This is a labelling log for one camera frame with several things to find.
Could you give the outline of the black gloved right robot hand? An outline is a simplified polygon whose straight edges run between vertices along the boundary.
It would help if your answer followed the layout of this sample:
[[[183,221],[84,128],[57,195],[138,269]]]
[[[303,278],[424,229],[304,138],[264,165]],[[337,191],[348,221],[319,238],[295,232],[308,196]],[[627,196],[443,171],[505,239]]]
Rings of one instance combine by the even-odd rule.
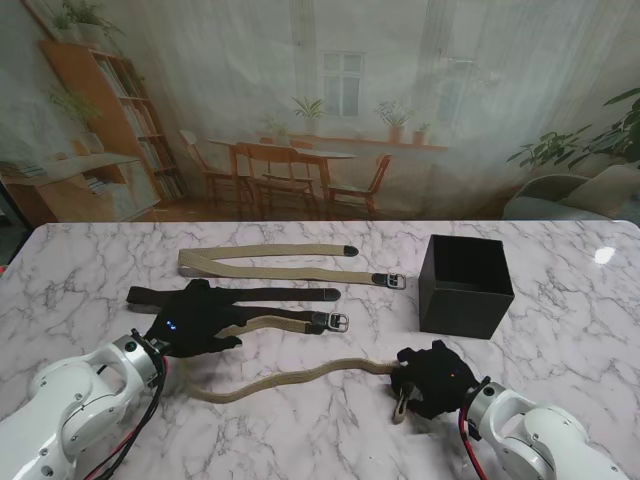
[[[467,392],[479,385],[470,367],[442,340],[434,340],[428,350],[404,348],[396,358],[401,366],[391,372],[391,388],[400,396],[402,387],[412,384],[421,400],[409,400],[407,407],[426,419],[462,408]]]

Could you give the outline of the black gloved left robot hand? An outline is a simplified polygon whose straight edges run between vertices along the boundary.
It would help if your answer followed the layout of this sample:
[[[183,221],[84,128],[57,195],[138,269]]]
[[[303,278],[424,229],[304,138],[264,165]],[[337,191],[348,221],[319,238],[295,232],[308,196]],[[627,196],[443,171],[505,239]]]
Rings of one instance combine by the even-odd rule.
[[[218,304],[219,293],[204,279],[190,281],[161,308],[144,338],[163,342],[165,354],[174,358],[191,358],[241,345],[237,336],[217,337],[225,328],[247,323]]]

